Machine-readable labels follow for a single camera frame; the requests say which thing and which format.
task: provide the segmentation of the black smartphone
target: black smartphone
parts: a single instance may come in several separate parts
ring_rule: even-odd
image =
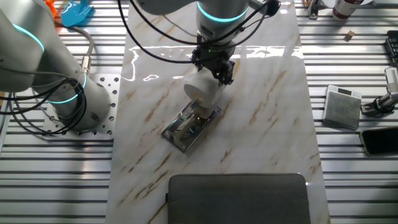
[[[398,154],[398,127],[366,130],[359,136],[367,156]]]
[[[386,49],[391,59],[391,66],[398,67],[398,30],[387,32]]]

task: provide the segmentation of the marble surface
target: marble surface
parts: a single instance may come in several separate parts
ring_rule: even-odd
[[[195,13],[190,4],[169,19],[195,33]],[[162,17],[148,17],[170,35],[195,41]],[[129,26],[159,56],[188,60],[194,49],[161,37],[131,8]],[[294,4],[284,1],[232,59],[235,81],[217,101],[219,120],[194,151],[182,154],[160,132],[190,101],[183,84],[195,67],[150,58],[127,38],[107,224],[167,223],[171,176],[220,173],[300,173],[312,224],[329,222]]]

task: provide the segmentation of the blue object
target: blue object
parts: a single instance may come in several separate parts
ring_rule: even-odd
[[[29,37],[33,38],[34,40],[36,40],[36,42],[41,46],[41,48],[43,49],[44,52],[44,46],[42,44],[42,42],[39,40],[39,38],[37,38],[35,35],[33,35],[31,32],[29,32],[28,30],[25,30],[24,28],[20,27],[19,25],[15,25],[13,24],[13,26],[19,31],[19,32],[23,32],[24,34],[27,34]]]
[[[87,0],[81,0],[80,3],[70,0],[61,13],[62,24],[66,27],[76,25],[86,18],[92,8],[93,6],[87,5]]]
[[[87,81],[87,75],[85,74],[85,82],[84,82],[84,84],[83,84],[83,88],[86,86],[86,81]],[[49,103],[58,103],[58,104],[61,104],[61,103],[68,103],[69,101],[75,99],[76,97],[77,97],[77,94],[76,94],[74,97],[70,98],[69,100],[64,100],[64,101],[61,101],[61,102],[52,102],[52,101],[48,100],[48,102],[49,102]]]
[[[211,20],[214,20],[216,22],[233,22],[233,21],[239,19],[240,17],[244,16],[245,13],[247,13],[247,11],[249,10],[249,7],[248,7],[242,14],[240,14],[240,15],[234,17],[234,18],[222,19],[222,18],[217,18],[217,17],[214,17],[214,16],[210,15],[209,13],[207,13],[205,10],[202,9],[202,7],[200,6],[199,2],[197,2],[197,3],[198,3],[198,8],[201,11],[201,13],[203,13],[203,15],[205,15],[207,18],[209,18]]]

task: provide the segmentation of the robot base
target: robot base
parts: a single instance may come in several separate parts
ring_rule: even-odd
[[[199,104],[198,101],[189,102],[162,131],[163,137],[183,153],[186,153],[198,140],[221,111],[218,106],[214,109],[208,109],[199,106]]]
[[[106,119],[104,119],[97,127],[94,127],[90,130],[86,131],[68,131],[65,135],[58,136],[44,136],[47,140],[63,140],[63,139],[72,139],[72,140],[112,140],[114,138],[114,132],[116,127],[116,113],[118,111],[118,100],[119,100],[119,89],[121,76],[117,74],[91,74],[91,79],[100,83],[105,87],[108,91],[109,96],[111,98],[111,105],[109,109],[109,113]],[[47,108],[47,113],[50,116],[57,115],[55,114],[54,108],[51,104],[49,104]],[[61,122],[57,122],[51,120],[48,117],[45,117],[44,120],[44,130],[57,130],[64,127]]]

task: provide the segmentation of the cable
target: cable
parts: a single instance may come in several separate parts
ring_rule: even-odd
[[[71,85],[74,85],[74,83],[77,83],[77,80],[68,80],[67,82],[68,82],[69,84],[71,84]],[[10,110],[13,112],[12,116],[14,117],[15,121],[16,121],[22,128],[24,128],[26,131],[28,131],[28,132],[30,132],[30,133],[32,133],[32,134],[43,134],[43,135],[64,134],[64,133],[66,133],[67,131],[73,129],[73,128],[81,121],[81,119],[83,119],[83,117],[84,117],[84,115],[85,115],[85,113],[86,113],[86,109],[87,109],[87,100],[86,100],[86,97],[85,97],[85,94],[84,94],[84,89],[83,89],[83,87],[82,87],[80,84],[78,84],[78,89],[75,90],[75,91],[76,91],[77,94],[80,94],[80,96],[81,96],[81,97],[80,97],[81,99],[78,101],[78,104],[84,105],[84,108],[83,108],[83,111],[81,112],[80,117],[78,118],[78,120],[76,120],[76,119],[77,119],[77,116],[78,116],[78,113],[80,112],[82,106],[80,106],[80,107],[77,109],[77,113],[75,113],[75,115],[73,116],[73,118],[70,120],[70,122],[69,122],[67,125],[65,125],[63,128],[60,128],[59,130],[56,130],[56,131],[54,131],[54,132],[46,131],[46,130],[43,130],[43,129],[41,129],[41,128],[35,126],[33,123],[31,123],[31,122],[24,116],[23,113],[21,113],[21,116],[23,117],[23,119],[24,119],[25,121],[27,121],[32,127],[34,127],[34,128],[35,128],[36,130],[38,130],[39,132],[30,130],[29,128],[25,127],[25,126],[17,119],[16,113],[13,111],[10,101],[9,101],[8,106],[9,106]],[[16,106],[17,106],[18,110],[21,110],[21,107],[19,106],[19,103],[18,103],[17,101],[16,101]]]
[[[231,30],[230,32],[228,32],[227,34],[225,34],[222,37],[219,37],[217,39],[214,40],[209,40],[206,42],[189,42],[189,41],[184,41],[184,40],[179,40],[175,37],[172,37],[168,34],[166,34],[165,32],[161,31],[160,29],[158,29],[156,26],[154,26],[143,14],[142,12],[139,10],[139,8],[136,6],[136,3],[134,2],[134,0],[130,0],[130,3],[132,4],[132,6],[134,7],[134,9],[136,10],[136,12],[141,16],[141,18],[151,27],[153,28],[155,31],[157,31],[158,33],[162,34],[163,36],[169,38],[170,40],[174,40],[176,42],[180,42],[181,44],[188,44],[188,45],[207,45],[207,44],[212,44],[218,41],[221,41],[225,38],[227,38],[228,36],[234,34],[237,30],[239,30],[243,25],[245,25],[245,23],[247,23],[254,15],[256,15],[261,9],[265,8],[269,3],[270,0],[266,1],[264,4],[262,4],[261,7],[259,7],[258,9],[256,9],[252,14],[250,14],[249,17],[247,17],[244,21],[242,21],[242,23],[240,23],[239,25],[237,25],[233,30]]]
[[[131,37],[131,39],[134,41],[134,43],[136,43],[136,45],[137,45],[143,52],[145,52],[147,55],[149,55],[149,56],[151,56],[151,57],[154,57],[154,58],[156,58],[156,59],[158,59],[158,60],[161,60],[161,61],[163,61],[163,62],[169,62],[169,63],[193,63],[193,61],[169,60],[169,59],[162,58],[162,57],[159,57],[159,56],[157,56],[157,55],[154,55],[154,54],[150,53],[148,50],[146,50],[146,49],[138,42],[138,40],[137,40],[137,39],[133,36],[133,34],[131,33],[131,30],[130,30],[129,26],[127,25],[127,22],[126,22],[126,20],[125,20],[125,18],[124,18],[124,14],[123,14],[123,10],[122,10],[122,5],[121,5],[121,0],[118,0],[118,7],[119,7],[119,12],[120,12],[121,19],[122,19],[122,21],[123,21],[123,24],[124,24],[126,30],[127,30],[127,33],[130,35],[130,37]],[[196,60],[195,62],[196,62],[196,63],[207,62],[207,61],[214,60],[214,59],[216,59],[216,58],[217,58],[217,57],[208,58],[208,59],[203,59],[203,60]]]
[[[254,30],[253,30],[247,37],[245,37],[243,40],[239,41],[239,42],[236,43],[236,44],[228,45],[228,46],[226,46],[226,47],[222,47],[221,50],[229,49],[229,48],[236,47],[236,46],[238,46],[238,45],[243,44],[245,41],[247,41],[250,37],[252,37],[252,36],[257,32],[257,30],[260,28],[260,26],[261,26],[261,24],[262,24],[262,22],[263,22],[263,20],[264,20],[265,18],[266,18],[266,15],[263,15],[263,16],[261,17],[261,20],[260,20],[259,23],[257,24],[256,28],[254,28]]]
[[[5,71],[9,71],[9,72],[16,72],[16,73],[22,73],[22,74],[27,74],[27,75],[58,75],[64,78],[69,78],[68,76],[66,76],[65,74],[62,73],[58,73],[58,72],[27,72],[27,71],[21,71],[21,70],[17,70],[17,69],[13,69],[13,68],[6,68],[3,66],[0,66],[1,70],[5,70]]]
[[[70,81],[70,80],[72,80],[72,78],[68,78],[68,79],[64,80],[63,82],[59,83],[57,86],[55,86],[55,87],[49,89],[48,95],[47,95],[42,101],[40,101],[40,103],[36,104],[35,106],[32,106],[32,107],[27,108],[27,109],[25,109],[25,110],[17,111],[17,112],[0,112],[0,114],[1,114],[1,115],[13,115],[13,114],[21,114],[21,113],[26,113],[26,112],[32,111],[32,110],[38,108],[38,107],[39,107],[40,105],[42,105],[43,103],[45,103],[45,101],[48,100],[48,99],[52,96],[52,94],[55,93],[55,91],[58,90],[58,88],[60,88],[63,84],[66,84],[66,83],[67,83],[68,81]]]
[[[182,27],[180,27],[179,25],[177,25],[176,23],[174,23],[173,21],[171,21],[169,18],[166,17],[166,15],[163,15],[163,17],[169,21],[171,24],[173,24],[175,27],[179,28],[180,30],[182,30],[184,33],[190,35],[191,37],[197,37],[195,34],[191,34],[190,32],[186,31],[185,29],[183,29]]]
[[[40,103],[39,100],[38,100],[37,98],[35,98],[35,101],[36,101],[36,103]],[[57,114],[57,116],[60,117],[60,118],[62,118],[62,119],[70,119],[70,118],[73,117],[76,113],[78,113],[78,112],[81,110],[82,107],[83,107],[83,105],[81,105],[74,113],[70,114],[70,115],[67,116],[67,117],[60,116],[59,114]],[[58,122],[62,122],[62,121],[60,121],[59,119],[55,118],[54,116],[49,115],[49,114],[46,112],[46,110],[45,110],[41,105],[39,106],[39,108],[40,108],[40,110],[42,110],[42,112],[43,112],[48,118],[50,118],[51,120],[53,120],[53,121],[58,121]]]
[[[250,25],[246,26],[244,29],[246,30],[247,28],[251,27],[251,26],[254,25],[255,23],[260,22],[260,20],[261,20],[261,19],[258,19],[258,20],[256,20],[256,21],[250,23]]]
[[[87,33],[85,30],[83,30],[83,29],[81,29],[81,28],[79,28],[77,26],[65,27],[62,24],[62,22],[60,22],[60,21],[54,20],[54,22],[55,22],[56,25],[58,25],[60,27],[63,27],[63,28],[66,28],[66,29],[70,29],[70,30],[74,30],[74,31],[78,32],[79,34],[83,35],[84,37],[86,37],[88,42],[90,43],[89,46],[88,46],[88,50],[87,50],[86,56],[89,56],[89,57],[91,56],[91,54],[93,53],[93,49],[94,49],[94,40],[93,40],[92,36],[89,33]]]

